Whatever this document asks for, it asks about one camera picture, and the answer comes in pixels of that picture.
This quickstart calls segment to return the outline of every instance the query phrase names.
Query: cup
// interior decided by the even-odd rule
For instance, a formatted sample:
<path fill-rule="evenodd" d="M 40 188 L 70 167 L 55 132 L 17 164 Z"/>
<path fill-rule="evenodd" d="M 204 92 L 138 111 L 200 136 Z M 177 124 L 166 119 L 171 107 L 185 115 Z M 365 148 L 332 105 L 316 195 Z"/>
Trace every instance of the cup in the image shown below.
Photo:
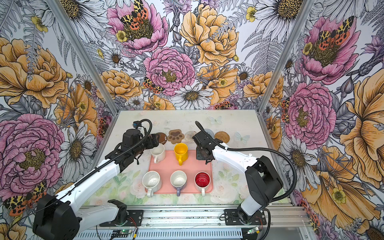
<path fill-rule="evenodd" d="M 188 158 L 188 146 L 184 143 L 178 143 L 174 149 L 176 159 L 179 161 L 179 165 L 183 165 L 183 162 Z"/>
<path fill-rule="evenodd" d="M 203 197 L 205 196 L 205 191 L 208 189 L 211 183 L 211 177 L 206 172 L 199 172 L 195 176 L 195 187 L 198 191 L 201 192 Z"/>
<path fill-rule="evenodd" d="M 177 196 L 180 196 L 180 191 L 186 186 L 187 175 L 185 172 L 177 170 L 170 176 L 170 183 L 177 191 Z"/>
<path fill-rule="evenodd" d="M 161 178 L 158 172 L 149 171 L 143 176 L 143 185 L 147 189 L 147 197 L 152 197 L 154 192 L 161 188 Z"/>
<path fill-rule="evenodd" d="M 166 157 L 166 149 L 164 148 L 163 144 L 159 143 L 157 147 L 151 149 L 151 154 L 154 157 L 153 162 L 159 163 Z"/>

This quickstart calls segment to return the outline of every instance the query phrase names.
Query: white mug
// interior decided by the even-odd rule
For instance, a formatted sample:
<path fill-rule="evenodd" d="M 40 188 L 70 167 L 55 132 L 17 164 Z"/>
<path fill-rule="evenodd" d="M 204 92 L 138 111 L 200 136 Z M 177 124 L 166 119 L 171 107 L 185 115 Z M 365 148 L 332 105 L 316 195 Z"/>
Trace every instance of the white mug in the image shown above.
<path fill-rule="evenodd" d="M 161 188 L 161 178 L 158 172 L 149 171 L 143 176 L 143 185 L 147 189 L 147 197 L 152 197 L 154 192 Z"/>
<path fill-rule="evenodd" d="M 208 185 L 206 185 L 205 187 L 200 187 L 199 185 L 197 185 L 197 183 L 196 183 L 196 177 L 197 177 L 197 175 L 199 175 L 199 174 L 201 174 L 201 173 L 203 173 L 204 175 L 205 175 L 205 177 L 206 176 L 208 176 Z M 195 187 L 196 187 L 196 189 L 198 190 L 198 191 L 200 191 L 201 192 L 201 195 L 204 197 L 205 196 L 205 191 L 209 188 L 209 185 L 211 184 L 211 176 L 208 174 L 208 173 L 206 173 L 206 172 L 198 172 L 196 175 L 195 175 L 195 178 L 194 178 L 194 182 L 195 182 Z"/>
<path fill-rule="evenodd" d="M 181 170 L 177 170 L 170 176 L 170 183 L 176 189 L 176 194 L 179 197 L 181 190 L 186 186 L 187 175 Z"/>
<path fill-rule="evenodd" d="M 153 162 L 158 163 L 166 157 L 166 149 L 163 144 L 159 143 L 157 147 L 151 149 L 151 154 L 154 157 Z"/>

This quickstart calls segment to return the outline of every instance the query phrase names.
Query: yellow mug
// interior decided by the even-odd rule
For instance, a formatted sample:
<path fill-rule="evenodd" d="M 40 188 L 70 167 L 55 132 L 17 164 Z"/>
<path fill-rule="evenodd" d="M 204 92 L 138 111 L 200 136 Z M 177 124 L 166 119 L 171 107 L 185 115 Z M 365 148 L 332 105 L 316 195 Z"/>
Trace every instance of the yellow mug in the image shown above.
<path fill-rule="evenodd" d="M 179 165 L 183 165 L 183 162 L 188 158 L 188 146 L 184 143 L 178 143 L 174 149 L 176 159 L 179 161 Z"/>

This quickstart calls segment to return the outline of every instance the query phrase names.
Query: tray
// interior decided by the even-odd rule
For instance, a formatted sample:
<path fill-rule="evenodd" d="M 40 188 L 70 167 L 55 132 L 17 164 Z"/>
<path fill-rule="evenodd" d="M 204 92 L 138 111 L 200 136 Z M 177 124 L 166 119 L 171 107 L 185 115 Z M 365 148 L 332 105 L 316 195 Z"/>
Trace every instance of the tray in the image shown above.
<path fill-rule="evenodd" d="M 211 183 L 205 193 L 209 193 L 213 190 L 213 178 L 212 178 L 212 165 L 211 163 L 205 164 L 204 161 L 196 159 L 196 150 L 188 151 L 188 159 L 180 166 L 176 160 L 175 152 L 173 150 L 166 150 L 166 157 L 159 163 L 153 162 L 153 156 L 151 156 L 151 163 L 149 164 L 148 171 L 156 171 L 159 173 L 162 179 L 162 186 L 160 190 L 154 194 L 176 194 L 176 189 L 170 183 L 170 176 L 176 170 L 184 171 L 187 175 L 187 185 L 181 190 L 181 194 L 196 194 L 200 193 L 195 188 L 195 176 L 198 172 L 206 172 L 211 177 Z"/>

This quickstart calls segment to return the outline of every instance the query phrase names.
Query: white mug handle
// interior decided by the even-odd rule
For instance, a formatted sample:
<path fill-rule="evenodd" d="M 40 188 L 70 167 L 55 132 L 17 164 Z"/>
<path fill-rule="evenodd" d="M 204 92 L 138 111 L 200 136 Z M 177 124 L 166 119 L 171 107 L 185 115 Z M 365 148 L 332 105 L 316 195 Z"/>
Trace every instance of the white mug handle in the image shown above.
<path fill-rule="evenodd" d="M 148 189 L 147 197 L 153 197 L 153 190 L 152 189 Z"/>

